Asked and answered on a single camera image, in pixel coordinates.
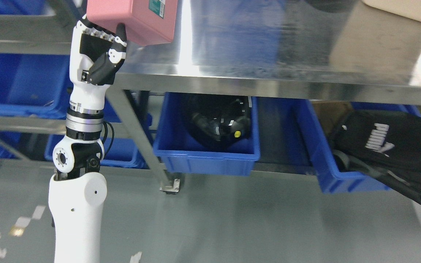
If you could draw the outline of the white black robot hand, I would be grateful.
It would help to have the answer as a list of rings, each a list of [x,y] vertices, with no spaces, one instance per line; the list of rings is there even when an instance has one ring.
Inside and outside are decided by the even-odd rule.
[[[83,15],[72,29],[69,77],[70,108],[86,114],[104,109],[105,94],[126,59],[127,35],[119,23],[114,32]]]

